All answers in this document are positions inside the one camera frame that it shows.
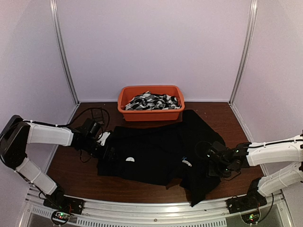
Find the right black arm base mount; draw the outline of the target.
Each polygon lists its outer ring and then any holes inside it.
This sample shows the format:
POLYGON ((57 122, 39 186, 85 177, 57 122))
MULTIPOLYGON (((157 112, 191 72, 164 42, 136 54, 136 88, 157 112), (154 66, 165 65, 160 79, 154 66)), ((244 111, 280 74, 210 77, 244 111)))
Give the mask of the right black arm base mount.
POLYGON ((232 197, 226 200, 226 205, 230 214, 257 209, 267 205, 267 200, 263 196, 244 195, 232 197))

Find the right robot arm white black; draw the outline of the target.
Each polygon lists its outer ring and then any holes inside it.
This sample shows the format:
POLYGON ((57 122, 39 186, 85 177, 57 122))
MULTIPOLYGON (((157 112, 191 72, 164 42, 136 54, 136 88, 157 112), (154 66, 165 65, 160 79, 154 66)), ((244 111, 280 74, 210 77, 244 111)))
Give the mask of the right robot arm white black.
POLYGON ((209 160, 209 173, 219 177, 229 177, 232 172, 239 174, 244 167, 289 162, 279 171, 251 182, 242 202, 249 209, 273 192, 303 180, 302 135, 272 142, 241 143, 235 148, 215 141, 207 144, 200 157, 209 160))

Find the black t-shirt blue logo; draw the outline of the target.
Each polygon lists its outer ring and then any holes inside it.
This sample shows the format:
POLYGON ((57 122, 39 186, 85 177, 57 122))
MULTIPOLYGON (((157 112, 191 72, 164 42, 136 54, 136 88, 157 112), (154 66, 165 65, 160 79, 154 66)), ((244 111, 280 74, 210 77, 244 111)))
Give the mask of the black t-shirt blue logo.
POLYGON ((181 122, 161 127, 116 126, 108 142, 116 158, 109 162, 99 159, 98 175, 161 186, 180 178, 180 186, 190 192, 191 206, 195 206, 221 182, 219 177, 208 176, 208 161, 200 157, 207 144, 215 141, 225 144, 194 110, 183 111, 181 122), (127 162, 128 157, 135 162, 127 162))

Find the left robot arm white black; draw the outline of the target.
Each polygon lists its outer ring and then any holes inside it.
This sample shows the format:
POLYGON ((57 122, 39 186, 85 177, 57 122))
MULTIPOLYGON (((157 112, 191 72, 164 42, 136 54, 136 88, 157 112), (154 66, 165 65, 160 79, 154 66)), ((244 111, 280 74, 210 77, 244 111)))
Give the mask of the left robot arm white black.
POLYGON ((109 132, 102 132, 101 124, 88 118, 76 129, 69 125, 53 125, 11 117, 0 134, 0 159, 3 164, 17 172, 34 185, 58 210, 68 206, 63 188, 32 162, 27 154, 28 144, 54 144, 86 151, 92 157, 110 161, 114 158, 113 148, 106 146, 109 132))

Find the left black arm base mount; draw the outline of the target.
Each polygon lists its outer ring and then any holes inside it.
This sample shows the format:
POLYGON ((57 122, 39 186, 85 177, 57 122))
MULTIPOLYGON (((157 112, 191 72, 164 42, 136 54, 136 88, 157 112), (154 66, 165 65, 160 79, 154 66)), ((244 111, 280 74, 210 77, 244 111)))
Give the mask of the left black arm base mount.
POLYGON ((84 200, 77 199, 63 194, 47 195, 43 205, 52 209, 81 215, 84 207, 84 200))

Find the round picture brooch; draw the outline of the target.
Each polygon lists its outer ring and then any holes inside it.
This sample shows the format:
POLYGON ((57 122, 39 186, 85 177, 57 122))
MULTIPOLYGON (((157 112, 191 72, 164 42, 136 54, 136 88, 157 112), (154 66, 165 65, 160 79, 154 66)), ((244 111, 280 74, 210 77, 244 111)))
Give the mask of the round picture brooch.
POLYGON ((126 159, 127 162, 135 162, 135 159, 133 157, 128 157, 126 159))

